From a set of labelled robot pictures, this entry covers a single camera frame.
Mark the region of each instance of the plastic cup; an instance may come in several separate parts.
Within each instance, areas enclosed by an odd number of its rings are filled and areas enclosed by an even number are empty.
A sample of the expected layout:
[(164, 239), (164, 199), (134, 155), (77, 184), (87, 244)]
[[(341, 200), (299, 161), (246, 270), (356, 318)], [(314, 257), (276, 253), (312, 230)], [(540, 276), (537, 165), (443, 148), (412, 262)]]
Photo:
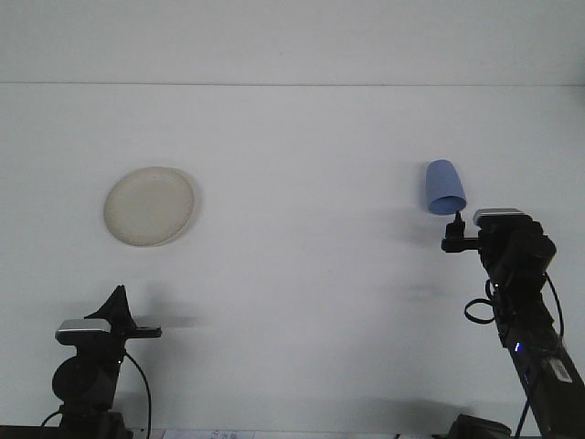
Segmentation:
[(427, 167), (427, 207), (436, 215), (452, 215), (467, 205), (461, 179), (449, 160), (435, 160)]

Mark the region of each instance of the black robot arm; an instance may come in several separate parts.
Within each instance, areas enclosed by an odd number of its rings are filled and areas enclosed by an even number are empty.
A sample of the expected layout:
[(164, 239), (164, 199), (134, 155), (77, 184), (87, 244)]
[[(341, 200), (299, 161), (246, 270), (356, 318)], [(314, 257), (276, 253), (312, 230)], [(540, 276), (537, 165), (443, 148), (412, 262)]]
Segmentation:
[(516, 209), (478, 210), (474, 222), (478, 237), (464, 238), (458, 213), (447, 226), (442, 249), (479, 251), (493, 289), (489, 302), (500, 341), (512, 357), (543, 438), (585, 438), (585, 386), (540, 293), (554, 243), (538, 222)]

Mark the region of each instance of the wire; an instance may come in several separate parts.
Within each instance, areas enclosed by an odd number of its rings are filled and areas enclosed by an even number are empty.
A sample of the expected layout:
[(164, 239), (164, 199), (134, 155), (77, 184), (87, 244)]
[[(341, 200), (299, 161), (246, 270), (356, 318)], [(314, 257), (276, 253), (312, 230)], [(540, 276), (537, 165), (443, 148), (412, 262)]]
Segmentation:
[(522, 410), (522, 416), (520, 416), (520, 421), (518, 421), (518, 426), (516, 428), (516, 434), (514, 434), (514, 439), (518, 439), (520, 437), (520, 432), (522, 432), (522, 427), (524, 426), (524, 421), (527, 418), (528, 407), (530, 407), (530, 397), (526, 398), (526, 404), (524, 404), (524, 410)]
[(140, 375), (143, 377), (144, 385), (146, 386), (146, 397), (148, 398), (148, 428), (146, 430), (146, 439), (150, 439), (150, 432), (152, 430), (152, 420), (153, 420), (153, 398), (150, 393), (150, 386), (148, 385), (148, 380), (146, 379), (146, 375), (144, 375), (144, 371), (138, 365), (135, 359), (128, 352), (124, 352), (124, 355), (128, 357), (128, 359), (133, 363), (134, 366), (140, 372)]
[(552, 294), (555, 296), (555, 303), (557, 304), (557, 312), (558, 312), (558, 336), (560, 337), (561, 343), (563, 337), (565, 337), (565, 320), (563, 318), (563, 310), (560, 307), (560, 301), (558, 299), (557, 289), (555, 285), (553, 285), (548, 273), (545, 272), (545, 277), (547, 278), (547, 282), (550, 285), (550, 290)]
[(45, 418), (45, 421), (43, 421), (40, 425), (40, 434), (38, 435), (38, 439), (43, 439), (43, 437), (45, 437), (45, 426), (52, 418), (54, 418), (58, 414), (62, 414), (61, 410), (57, 410), (56, 412), (53, 412), (52, 414)]
[[(550, 280), (548, 273), (545, 272), (545, 277), (547, 279), (548, 284), (550, 285), (550, 290), (552, 291), (553, 296), (555, 297), (555, 303), (557, 304), (557, 312), (558, 312), (558, 337), (560, 338), (560, 348), (562, 348), (562, 340), (565, 336), (565, 320), (563, 319), (563, 311), (560, 306), (560, 301), (558, 299), (557, 289), (555, 285)], [(528, 392), (528, 396), (526, 397), (526, 404), (524, 404), (524, 410), (522, 411), (522, 415), (520, 416), (520, 421), (518, 421), (518, 426), (516, 428), (516, 434), (514, 435), (514, 439), (518, 439), (520, 437), (520, 432), (522, 431), (522, 427), (524, 426), (524, 421), (527, 418), (528, 408), (530, 407), (530, 400), (532, 397), (532, 392), (537, 386), (538, 377), (532, 382), (530, 386), (530, 390)]]

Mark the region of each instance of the white plate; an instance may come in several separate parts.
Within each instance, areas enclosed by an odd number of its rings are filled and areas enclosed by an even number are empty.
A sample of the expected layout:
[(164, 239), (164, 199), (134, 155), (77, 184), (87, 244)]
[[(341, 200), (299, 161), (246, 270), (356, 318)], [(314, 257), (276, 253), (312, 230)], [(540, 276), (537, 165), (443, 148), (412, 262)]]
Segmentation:
[(194, 207), (193, 188), (179, 171), (146, 167), (112, 188), (103, 217), (117, 239), (145, 247), (172, 240), (187, 225)]

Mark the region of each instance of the paper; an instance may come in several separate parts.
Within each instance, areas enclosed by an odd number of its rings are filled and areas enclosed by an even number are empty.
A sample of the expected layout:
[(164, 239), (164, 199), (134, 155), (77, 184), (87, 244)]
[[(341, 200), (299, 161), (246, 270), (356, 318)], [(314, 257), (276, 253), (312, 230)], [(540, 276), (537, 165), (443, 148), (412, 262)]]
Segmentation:
[(166, 430), (163, 439), (254, 439), (254, 434), (235, 430)]

